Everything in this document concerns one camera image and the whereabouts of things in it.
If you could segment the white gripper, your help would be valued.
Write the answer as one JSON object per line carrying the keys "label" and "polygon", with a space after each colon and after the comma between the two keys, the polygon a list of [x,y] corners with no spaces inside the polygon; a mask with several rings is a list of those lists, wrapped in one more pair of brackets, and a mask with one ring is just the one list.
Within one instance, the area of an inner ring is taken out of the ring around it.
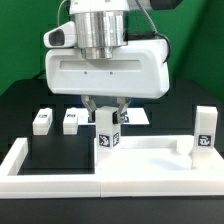
{"label": "white gripper", "polygon": [[45,57],[49,89],[55,94],[82,95],[92,122],[97,110],[94,96],[118,97],[112,118],[114,124],[122,124],[129,97],[157,99],[169,89],[168,44],[163,39],[130,41],[113,49],[110,59],[93,60],[81,56],[73,22],[45,33],[43,41],[49,49]]}

